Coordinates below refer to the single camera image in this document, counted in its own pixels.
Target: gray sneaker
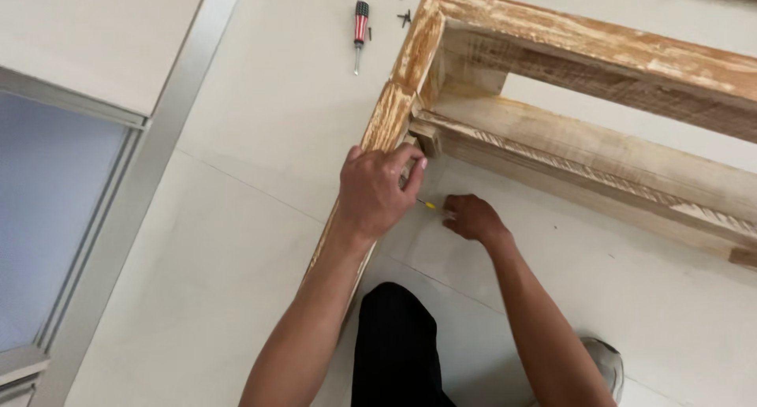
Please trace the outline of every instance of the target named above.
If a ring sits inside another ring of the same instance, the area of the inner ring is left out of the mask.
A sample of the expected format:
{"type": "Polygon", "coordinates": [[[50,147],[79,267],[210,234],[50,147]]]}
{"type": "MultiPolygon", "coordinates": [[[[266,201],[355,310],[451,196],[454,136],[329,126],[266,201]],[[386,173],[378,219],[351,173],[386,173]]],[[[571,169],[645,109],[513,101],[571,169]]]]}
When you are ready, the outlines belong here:
{"type": "MultiPolygon", "coordinates": [[[[600,370],[600,374],[604,377],[607,388],[610,389],[612,394],[612,399],[615,400],[616,404],[620,404],[620,398],[623,395],[623,383],[625,383],[623,359],[620,353],[617,349],[596,337],[582,337],[581,342],[600,370]]],[[[537,402],[531,407],[539,407],[539,403],[537,402]]]]}

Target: black pants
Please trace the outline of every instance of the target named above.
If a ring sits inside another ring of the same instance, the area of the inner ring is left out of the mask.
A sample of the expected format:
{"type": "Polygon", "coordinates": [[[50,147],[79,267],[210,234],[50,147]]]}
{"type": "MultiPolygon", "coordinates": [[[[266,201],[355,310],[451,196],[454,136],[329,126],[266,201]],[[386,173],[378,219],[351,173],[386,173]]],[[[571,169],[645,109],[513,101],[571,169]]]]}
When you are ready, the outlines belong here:
{"type": "Polygon", "coordinates": [[[436,321],[395,283],[377,286],[360,307],[352,407],[374,405],[454,407],[441,390],[436,321]]]}

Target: hand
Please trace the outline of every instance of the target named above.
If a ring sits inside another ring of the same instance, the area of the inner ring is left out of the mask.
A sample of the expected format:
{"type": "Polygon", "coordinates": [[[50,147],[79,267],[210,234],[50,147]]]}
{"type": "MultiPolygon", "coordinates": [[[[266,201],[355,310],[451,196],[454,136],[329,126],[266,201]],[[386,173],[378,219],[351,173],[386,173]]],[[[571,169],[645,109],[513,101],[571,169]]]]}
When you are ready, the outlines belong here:
{"type": "Polygon", "coordinates": [[[354,146],[341,169],[339,207],[335,223],[351,237],[374,242],[396,224],[416,202],[428,160],[423,152],[403,143],[392,153],[363,152],[354,146]],[[402,167],[415,159],[404,188],[402,167]]]}
{"type": "Polygon", "coordinates": [[[447,196],[444,210],[454,213],[454,218],[444,220],[444,226],[465,239],[476,239],[487,246],[510,235],[494,208],[473,194],[447,196]]]}

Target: person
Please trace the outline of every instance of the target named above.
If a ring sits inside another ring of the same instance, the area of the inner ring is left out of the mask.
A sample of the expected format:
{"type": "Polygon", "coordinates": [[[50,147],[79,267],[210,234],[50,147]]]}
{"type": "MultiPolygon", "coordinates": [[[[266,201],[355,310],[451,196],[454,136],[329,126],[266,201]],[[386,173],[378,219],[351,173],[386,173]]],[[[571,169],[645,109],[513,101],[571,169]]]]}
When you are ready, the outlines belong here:
{"type": "MultiPolygon", "coordinates": [[[[306,406],[334,353],[360,263],[416,203],[428,161],[403,143],[392,153],[355,146],[341,170],[338,207],[317,262],[252,367],[240,407],[306,406]],[[415,160],[404,187],[401,169],[415,160]]],[[[525,373],[542,406],[610,407],[622,387],[620,355],[582,341],[526,265],[497,212],[473,195],[449,196],[444,225],[489,253],[525,373]]],[[[360,307],[353,407],[453,403],[441,388],[436,323],[402,286],[383,283],[360,307]]]]}

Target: red white and blue screwdriver handle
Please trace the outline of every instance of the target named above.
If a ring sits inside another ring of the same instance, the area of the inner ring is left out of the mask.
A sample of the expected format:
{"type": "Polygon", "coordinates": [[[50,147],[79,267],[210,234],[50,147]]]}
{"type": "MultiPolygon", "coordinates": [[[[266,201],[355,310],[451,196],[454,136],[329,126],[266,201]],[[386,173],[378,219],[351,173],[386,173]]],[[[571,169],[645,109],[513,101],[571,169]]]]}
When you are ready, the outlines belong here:
{"type": "Polygon", "coordinates": [[[362,0],[355,5],[355,74],[360,63],[360,50],[365,43],[365,27],[368,25],[368,4],[362,0]]]}

